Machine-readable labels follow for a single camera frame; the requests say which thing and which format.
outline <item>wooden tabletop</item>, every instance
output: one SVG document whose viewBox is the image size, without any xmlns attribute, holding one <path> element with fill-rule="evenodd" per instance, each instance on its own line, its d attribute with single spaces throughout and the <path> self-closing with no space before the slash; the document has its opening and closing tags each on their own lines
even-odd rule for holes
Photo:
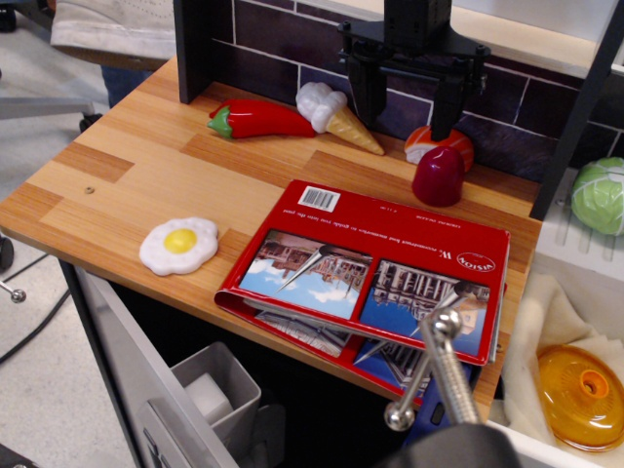
<svg viewBox="0 0 624 468">
<path fill-rule="evenodd" d="M 209 113 L 226 98 L 248 97 L 213 84 L 191 104 L 181 104 L 172 59 L 0 204 L 0 229 L 105 279 L 391 397 L 222 311 L 214 296 L 290 180 L 429 209 L 410 190 L 415 166 L 406 162 L 403 142 L 385 136 L 378 140 L 387 154 L 375 156 L 329 134 L 228 140 L 206 127 Z M 533 182 L 475 166 L 466 175 L 462 200 L 436 210 L 511 232 L 498 359 L 484 369 L 475 391 L 482 416 L 488 415 L 493 399 L 541 227 L 528 217 L 537 189 Z M 189 275 L 154 275 L 138 259 L 141 242 L 155 226 L 189 216 L 216 223 L 216 256 Z"/>
</svg>

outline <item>red book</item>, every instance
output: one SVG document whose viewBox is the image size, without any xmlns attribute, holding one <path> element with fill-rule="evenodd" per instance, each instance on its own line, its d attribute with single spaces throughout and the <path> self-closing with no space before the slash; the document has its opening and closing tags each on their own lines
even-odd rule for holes
<svg viewBox="0 0 624 468">
<path fill-rule="evenodd" d="M 418 324 L 454 290 L 458 358 L 494 354 L 510 234 L 293 181 L 215 296 L 223 309 L 399 393 L 424 348 Z"/>
</svg>

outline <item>toy fried egg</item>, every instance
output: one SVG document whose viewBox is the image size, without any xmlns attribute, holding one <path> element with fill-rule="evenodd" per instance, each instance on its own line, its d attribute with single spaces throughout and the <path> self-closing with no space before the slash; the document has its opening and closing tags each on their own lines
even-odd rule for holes
<svg viewBox="0 0 624 468">
<path fill-rule="evenodd" d="M 172 219 L 147 235 L 138 256 L 159 276 L 191 273 L 215 255 L 216 233 L 216 224 L 207 219 Z"/>
</svg>

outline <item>barcode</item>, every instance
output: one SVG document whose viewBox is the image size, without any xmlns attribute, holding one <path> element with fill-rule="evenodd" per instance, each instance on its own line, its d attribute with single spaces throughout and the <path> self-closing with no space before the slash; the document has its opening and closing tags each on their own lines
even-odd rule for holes
<svg viewBox="0 0 624 468">
<path fill-rule="evenodd" d="M 338 198 L 340 198 L 339 193 L 308 186 L 305 187 L 303 195 L 299 199 L 299 205 L 333 212 L 336 203 L 338 203 Z"/>
</svg>

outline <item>green cabbage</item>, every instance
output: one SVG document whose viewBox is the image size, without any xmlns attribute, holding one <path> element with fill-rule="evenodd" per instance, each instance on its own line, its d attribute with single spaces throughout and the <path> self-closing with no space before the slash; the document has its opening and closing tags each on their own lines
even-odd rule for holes
<svg viewBox="0 0 624 468">
<path fill-rule="evenodd" d="M 572 185 L 572 211 L 603 234 L 624 233 L 624 159 L 603 158 L 583 167 Z"/>
</svg>

